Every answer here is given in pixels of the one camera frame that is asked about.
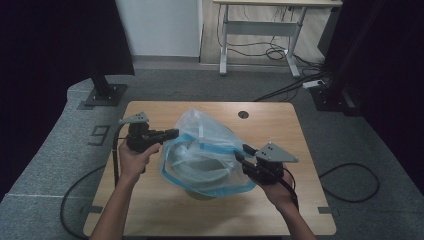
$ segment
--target transparent plastic bag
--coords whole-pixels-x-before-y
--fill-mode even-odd
[[[162,176],[188,191],[222,197],[252,190],[255,184],[235,159],[245,143],[209,115],[190,109],[175,125],[179,137],[164,143]]]

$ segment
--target table top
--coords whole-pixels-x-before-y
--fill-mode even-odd
[[[224,5],[294,6],[294,7],[341,7],[341,0],[213,0]]]
[[[194,108],[205,112],[254,147],[269,141],[295,155],[299,163],[287,167],[296,179],[300,213],[317,235],[332,235],[336,226],[328,207],[296,112],[290,103],[252,102],[131,102],[125,117],[145,112],[151,129],[173,128],[179,117]],[[249,117],[241,119],[240,111]],[[124,137],[128,127],[124,127]],[[221,198],[200,198],[168,183],[158,171],[159,154],[152,155],[147,171],[135,186],[125,236],[272,236],[289,235],[288,228],[259,187]],[[112,157],[103,173],[93,206],[104,207],[114,189]],[[99,213],[90,213],[84,233],[90,235]]]

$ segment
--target forearm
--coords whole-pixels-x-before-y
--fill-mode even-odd
[[[90,239],[122,239],[134,184],[120,179]]]
[[[306,224],[303,217],[300,215],[294,204],[284,207],[277,207],[286,221],[287,227],[293,240],[316,240],[312,230]]]

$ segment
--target white wall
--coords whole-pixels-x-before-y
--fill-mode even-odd
[[[133,56],[199,57],[202,0],[116,0]]]

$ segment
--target table leg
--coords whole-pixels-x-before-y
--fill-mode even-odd
[[[222,24],[222,47],[221,47],[221,60],[219,63],[219,73],[221,75],[227,74],[227,24],[228,24],[228,8],[225,5],[224,21]]]
[[[296,63],[294,62],[293,52],[294,52],[294,48],[296,47],[297,39],[299,38],[299,35],[300,35],[300,30],[302,29],[302,26],[303,26],[303,20],[305,19],[305,15],[306,15],[306,7],[302,7],[302,11],[300,12],[299,20],[297,21],[297,26],[296,26],[293,39],[290,42],[290,46],[288,47],[288,50],[284,51],[284,53],[286,54],[287,63],[289,64],[290,70],[294,78],[300,77],[299,70],[297,69]]]

